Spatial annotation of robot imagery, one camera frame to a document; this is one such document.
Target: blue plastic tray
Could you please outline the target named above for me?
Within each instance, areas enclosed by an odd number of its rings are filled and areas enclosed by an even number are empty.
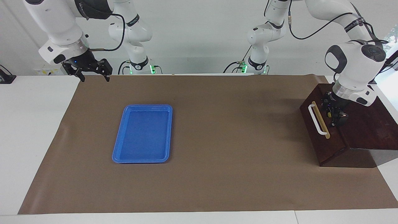
[[[112,159],[116,163],[163,163],[170,154],[173,108],[130,105],[124,109]]]

